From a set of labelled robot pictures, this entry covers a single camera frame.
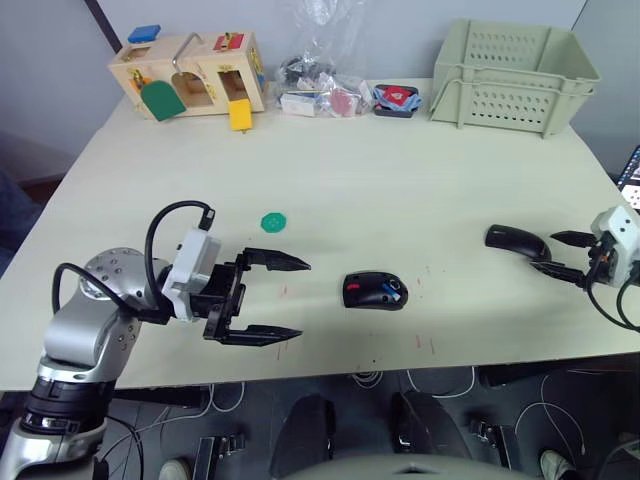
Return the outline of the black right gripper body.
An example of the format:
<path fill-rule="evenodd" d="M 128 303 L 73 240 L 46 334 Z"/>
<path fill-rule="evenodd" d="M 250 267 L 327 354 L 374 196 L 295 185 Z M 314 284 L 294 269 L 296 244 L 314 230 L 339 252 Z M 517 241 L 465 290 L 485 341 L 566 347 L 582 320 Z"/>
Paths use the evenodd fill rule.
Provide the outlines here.
<path fill-rule="evenodd" d="M 610 254 L 615 244 L 614 237 L 605 232 L 588 252 L 589 270 L 586 274 L 586 286 L 591 288 L 595 283 L 608 284 L 610 281 Z"/>

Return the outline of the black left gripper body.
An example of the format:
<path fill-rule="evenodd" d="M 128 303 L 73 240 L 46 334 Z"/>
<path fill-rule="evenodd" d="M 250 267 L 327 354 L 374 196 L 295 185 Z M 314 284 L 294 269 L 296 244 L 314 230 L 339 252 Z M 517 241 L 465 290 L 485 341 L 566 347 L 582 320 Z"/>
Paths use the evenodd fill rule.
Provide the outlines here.
<path fill-rule="evenodd" d="M 239 253 L 234 262 L 215 264 L 208 283 L 199 293 L 190 294 L 193 315 L 205 319 L 205 340 L 250 341 L 249 331 L 231 328 L 234 316 L 239 315 L 246 291 L 242 276 L 250 269 L 247 253 Z"/>

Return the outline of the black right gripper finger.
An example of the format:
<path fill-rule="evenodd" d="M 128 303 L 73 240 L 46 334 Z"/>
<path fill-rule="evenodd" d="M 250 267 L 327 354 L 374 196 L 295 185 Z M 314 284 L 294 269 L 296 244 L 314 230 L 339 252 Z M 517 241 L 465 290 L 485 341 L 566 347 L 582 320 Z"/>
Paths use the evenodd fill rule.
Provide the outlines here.
<path fill-rule="evenodd" d="M 598 242 L 598 239 L 593 233 L 573 230 L 556 232 L 551 234 L 550 237 L 566 245 L 578 248 L 591 248 Z"/>
<path fill-rule="evenodd" d="M 586 287 L 586 275 L 578 269 L 554 261 L 532 260 L 530 265 L 537 271 L 556 280 L 573 284 L 581 289 Z"/>

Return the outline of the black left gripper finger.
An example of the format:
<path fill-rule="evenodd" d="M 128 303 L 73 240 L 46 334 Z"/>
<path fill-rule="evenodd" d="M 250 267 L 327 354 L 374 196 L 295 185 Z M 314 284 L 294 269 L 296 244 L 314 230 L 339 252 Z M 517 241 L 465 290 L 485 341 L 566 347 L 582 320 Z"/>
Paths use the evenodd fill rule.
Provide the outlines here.
<path fill-rule="evenodd" d="M 243 250 L 243 268 L 249 271 L 252 266 L 264 266 L 268 271 L 304 271 L 311 265 L 304 260 L 278 250 L 245 248 Z"/>
<path fill-rule="evenodd" d="M 262 347 L 285 342 L 301 334 L 301 330 L 285 327 L 249 325 L 244 330 L 228 330 L 219 342 L 223 345 Z"/>

